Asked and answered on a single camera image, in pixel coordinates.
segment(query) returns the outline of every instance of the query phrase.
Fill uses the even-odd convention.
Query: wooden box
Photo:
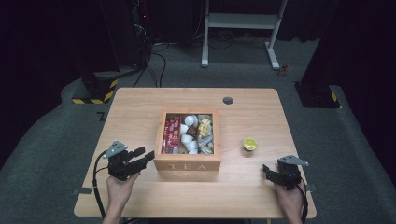
[[[219,114],[216,110],[163,109],[155,147],[155,166],[159,171],[218,171],[221,163],[219,142]]]

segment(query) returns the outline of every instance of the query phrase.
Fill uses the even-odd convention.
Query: gray carpet
[[[342,108],[303,108],[295,81],[301,81],[318,42],[276,41],[276,56],[290,72],[273,71],[262,42],[239,39],[227,49],[209,49],[209,67],[201,67],[201,48],[155,46],[166,59],[163,87],[273,88],[279,93],[295,145],[311,184],[318,215],[306,223],[396,223],[396,191],[370,149],[348,107],[342,89],[332,86]],[[223,42],[211,41],[220,48]],[[151,56],[157,81],[163,60]],[[131,87],[138,74],[120,79]],[[136,87],[155,87],[148,71]],[[100,223],[101,218],[76,217],[74,206],[104,126],[98,112],[104,105],[74,105],[85,94],[76,80],[62,91],[63,102],[26,133],[0,173],[0,223]],[[266,223],[254,219],[252,223]],[[285,220],[273,220],[285,223]]]

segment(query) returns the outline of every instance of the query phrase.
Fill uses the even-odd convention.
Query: white metal frame
[[[202,50],[202,67],[209,66],[209,49],[208,36],[209,27],[223,28],[248,28],[248,29],[268,29],[273,30],[270,42],[265,42],[265,48],[274,70],[279,70],[280,66],[274,52],[276,35],[282,22],[288,0],[282,0],[277,15],[260,15],[260,14],[231,14],[231,13],[210,13],[209,0],[206,0],[205,9],[205,36]]]

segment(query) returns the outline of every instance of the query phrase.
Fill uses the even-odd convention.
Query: wooden tabletop
[[[232,97],[233,103],[224,104],[224,97]],[[154,150],[161,111],[166,107],[215,108],[219,112],[220,169],[158,172],[151,161],[134,184],[124,217],[283,217],[274,185],[265,179],[262,165],[276,171],[278,158],[298,154],[279,97],[272,89],[118,89],[82,187],[92,187],[94,162],[115,139],[128,150],[142,146],[146,152]],[[244,150],[247,137],[257,140],[254,151]],[[106,166],[107,160],[99,161],[98,169]],[[105,208],[107,178],[107,170],[97,175]],[[312,218],[317,211],[309,192],[307,198],[307,217]],[[75,214],[101,216],[93,192],[79,194]]]

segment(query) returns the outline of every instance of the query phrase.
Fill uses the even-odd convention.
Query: human hand
[[[286,190],[286,187],[274,184],[279,201],[280,208],[285,214],[289,224],[302,223],[301,213],[303,209],[303,195],[297,189]],[[304,190],[304,181],[299,184],[299,187]]]
[[[120,216],[132,193],[132,186],[140,173],[121,181],[114,176],[107,179],[108,208],[103,223],[119,223]]]

